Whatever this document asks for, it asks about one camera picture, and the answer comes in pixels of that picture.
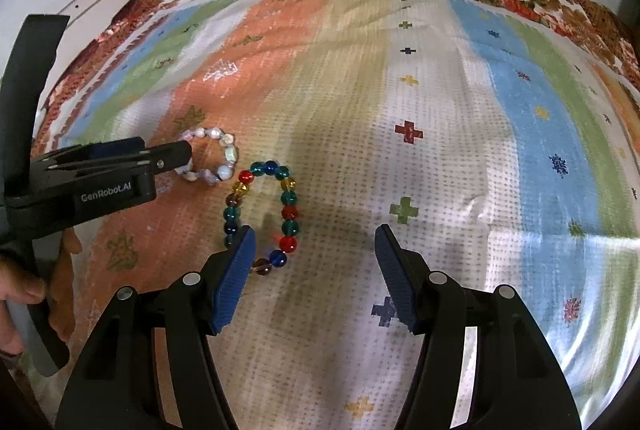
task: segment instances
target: green cross pattern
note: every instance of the green cross pattern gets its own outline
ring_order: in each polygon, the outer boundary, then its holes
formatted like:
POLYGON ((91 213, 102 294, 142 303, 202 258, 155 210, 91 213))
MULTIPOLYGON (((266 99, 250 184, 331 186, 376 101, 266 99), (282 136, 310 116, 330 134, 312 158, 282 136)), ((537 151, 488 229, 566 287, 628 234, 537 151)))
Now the green cross pattern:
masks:
POLYGON ((391 205, 389 213, 398 216, 398 222, 400 224, 408 224, 409 217, 417 217, 419 209, 420 208, 411 206, 411 197, 402 197, 400 204, 391 205))

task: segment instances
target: finger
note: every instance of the finger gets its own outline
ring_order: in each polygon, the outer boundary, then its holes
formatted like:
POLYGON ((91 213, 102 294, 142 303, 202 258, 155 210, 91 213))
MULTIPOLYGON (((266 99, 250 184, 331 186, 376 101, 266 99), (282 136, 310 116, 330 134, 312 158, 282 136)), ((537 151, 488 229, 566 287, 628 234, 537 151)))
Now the finger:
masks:
POLYGON ((71 255, 62 249, 49 283, 51 298, 49 325, 64 342, 68 342, 76 328, 73 281, 74 269, 71 255))
POLYGON ((69 228, 62 233, 62 249, 68 253, 81 253, 82 242, 80 242, 80 239, 73 228, 69 228))
POLYGON ((20 334, 4 302, 0 302, 0 350, 7 354, 20 354, 24 350, 20 334))
POLYGON ((0 258, 0 300, 39 304, 44 300, 44 280, 27 273, 13 260, 0 258))

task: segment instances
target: green stripe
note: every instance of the green stripe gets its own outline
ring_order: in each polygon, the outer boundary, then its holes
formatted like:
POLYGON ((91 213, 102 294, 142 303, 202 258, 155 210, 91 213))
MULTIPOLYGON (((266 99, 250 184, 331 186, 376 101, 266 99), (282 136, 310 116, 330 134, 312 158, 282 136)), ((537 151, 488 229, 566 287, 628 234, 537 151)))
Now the green stripe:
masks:
POLYGON ((545 71, 547 79, 562 99, 578 130, 598 188, 598 214, 604 235, 609 238, 605 241, 600 328, 608 320, 614 322, 612 332, 606 335, 608 339, 604 342, 607 345, 605 363, 599 363, 597 374, 590 377, 588 384, 579 386, 578 390, 587 395, 589 392, 604 394, 621 365, 620 356, 626 333, 637 316, 631 307, 637 295, 638 256, 635 251, 623 247, 624 240, 612 240, 638 238, 630 188, 596 115, 589 108, 584 89, 574 79, 570 65, 542 33, 511 17, 508 20, 526 42, 532 60, 545 71))
POLYGON ((190 44, 193 36, 197 33, 197 26, 235 1, 215 0, 204 4, 190 19, 169 31, 161 40, 156 42, 149 54, 139 64, 127 71, 118 90, 95 111, 91 123, 74 140, 74 143, 84 144, 110 140, 118 114, 126 106, 149 92, 151 87, 168 71, 171 63, 165 62, 162 64, 162 62, 169 58, 174 60, 174 63, 177 62, 182 49, 190 44))

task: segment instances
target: beaded bracelet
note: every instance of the beaded bracelet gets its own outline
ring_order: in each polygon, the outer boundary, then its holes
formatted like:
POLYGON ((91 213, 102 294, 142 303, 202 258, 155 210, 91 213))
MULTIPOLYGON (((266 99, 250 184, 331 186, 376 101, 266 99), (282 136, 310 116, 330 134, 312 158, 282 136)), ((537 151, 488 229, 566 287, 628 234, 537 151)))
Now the beaded bracelet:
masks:
POLYGON ((240 229, 240 204, 242 198, 248 193, 249 185, 255 177, 263 174, 273 175, 280 181, 282 195, 280 201, 283 204, 282 233, 284 236, 280 239, 279 250, 271 251, 269 258, 259 258, 252 265, 252 270, 259 275, 268 275, 271 267, 282 267, 287 263, 287 255, 296 251, 298 246, 295 235, 300 232, 300 227, 296 221, 298 210, 296 202, 298 197, 295 193, 296 181, 289 174, 286 166, 280 166, 275 161, 256 161, 248 170, 242 170, 238 174, 238 182, 232 187, 233 192, 226 197, 226 208, 223 212, 225 218, 225 247, 231 247, 234 235, 240 229))
POLYGON ((220 181, 228 181, 234 175, 234 168, 238 161, 238 148, 236 147, 236 137, 233 134, 226 134, 221 128, 204 128, 199 126, 193 130, 185 130, 181 135, 180 141, 191 142, 194 137, 203 138, 210 137, 217 139, 220 146, 225 149, 226 165, 220 165, 215 173, 208 168, 203 168, 197 172, 193 171, 193 159, 185 166, 175 169, 176 173, 187 181, 195 181, 200 177, 206 184, 213 186, 220 181))

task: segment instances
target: blue snowflake pattern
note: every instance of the blue snowflake pattern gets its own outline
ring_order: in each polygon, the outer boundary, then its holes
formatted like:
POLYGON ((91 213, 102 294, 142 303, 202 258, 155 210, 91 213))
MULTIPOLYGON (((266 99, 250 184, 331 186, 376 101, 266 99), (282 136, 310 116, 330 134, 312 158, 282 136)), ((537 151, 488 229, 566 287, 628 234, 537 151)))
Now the blue snowflake pattern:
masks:
POLYGON ((558 172, 558 175, 560 177, 563 178, 565 175, 569 173, 566 170, 566 161, 562 159, 558 154, 553 154, 552 156, 549 156, 549 159, 551 159, 551 165, 553 166, 554 170, 558 172))

